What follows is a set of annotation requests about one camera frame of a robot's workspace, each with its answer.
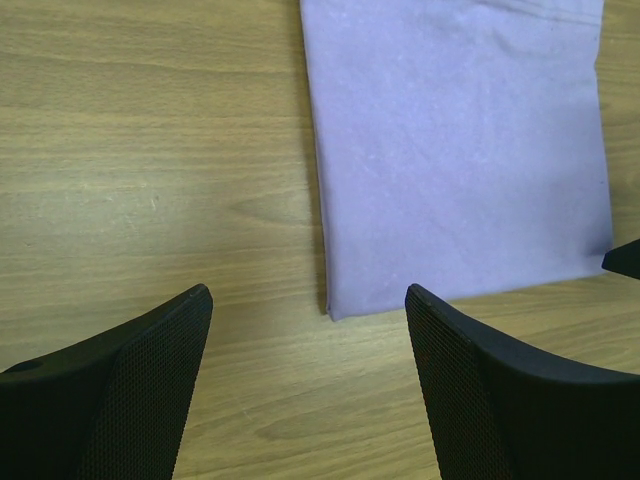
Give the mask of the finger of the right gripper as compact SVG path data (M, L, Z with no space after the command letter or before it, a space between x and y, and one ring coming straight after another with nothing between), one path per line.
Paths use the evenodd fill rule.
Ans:
M601 266L606 271L639 280L640 240L634 240L608 251L604 255Z

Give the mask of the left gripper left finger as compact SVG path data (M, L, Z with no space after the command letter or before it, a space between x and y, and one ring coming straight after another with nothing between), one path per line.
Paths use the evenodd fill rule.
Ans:
M212 313L198 284L2 371L2 478L172 478Z

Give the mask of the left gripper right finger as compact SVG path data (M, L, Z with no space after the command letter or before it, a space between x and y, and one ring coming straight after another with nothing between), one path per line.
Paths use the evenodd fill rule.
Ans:
M638 375L536 348L418 284L405 309L442 478L638 478Z

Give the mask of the purple t shirt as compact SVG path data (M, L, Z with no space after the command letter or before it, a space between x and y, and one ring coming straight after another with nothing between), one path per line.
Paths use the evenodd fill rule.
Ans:
M603 10L301 3L332 319L600 273Z

